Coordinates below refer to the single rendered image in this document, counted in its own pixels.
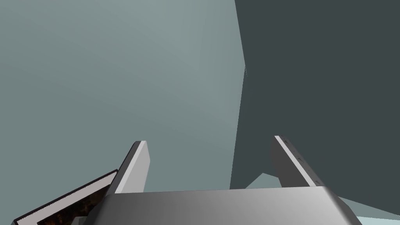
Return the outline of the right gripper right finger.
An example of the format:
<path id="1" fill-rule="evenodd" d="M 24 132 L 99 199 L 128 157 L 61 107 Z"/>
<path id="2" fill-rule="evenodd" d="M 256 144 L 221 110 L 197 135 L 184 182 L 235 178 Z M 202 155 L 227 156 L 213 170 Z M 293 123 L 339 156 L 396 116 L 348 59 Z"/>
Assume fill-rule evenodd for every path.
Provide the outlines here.
<path id="1" fill-rule="evenodd" d="M 285 136 L 274 136 L 271 160 L 283 188 L 325 186 L 311 166 Z"/>

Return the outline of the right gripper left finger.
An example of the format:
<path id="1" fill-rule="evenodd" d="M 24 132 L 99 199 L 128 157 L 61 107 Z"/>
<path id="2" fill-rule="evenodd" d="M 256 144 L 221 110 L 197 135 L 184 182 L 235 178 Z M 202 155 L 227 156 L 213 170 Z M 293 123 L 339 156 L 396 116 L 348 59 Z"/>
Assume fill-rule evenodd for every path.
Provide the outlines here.
<path id="1" fill-rule="evenodd" d="M 150 156 L 147 142 L 136 141 L 129 150 L 105 195 L 143 192 L 149 165 Z"/>

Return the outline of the black framed wall picture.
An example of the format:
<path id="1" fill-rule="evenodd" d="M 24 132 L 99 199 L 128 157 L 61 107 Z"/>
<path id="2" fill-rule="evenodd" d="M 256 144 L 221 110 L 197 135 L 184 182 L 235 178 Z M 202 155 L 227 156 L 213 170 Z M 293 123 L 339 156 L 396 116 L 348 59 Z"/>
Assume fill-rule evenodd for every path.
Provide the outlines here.
<path id="1" fill-rule="evenodd" d="M 103 199 L 117 170 L 58 197 L 13 220 L 11 225 L 71 225 L 84 217 Z"/>

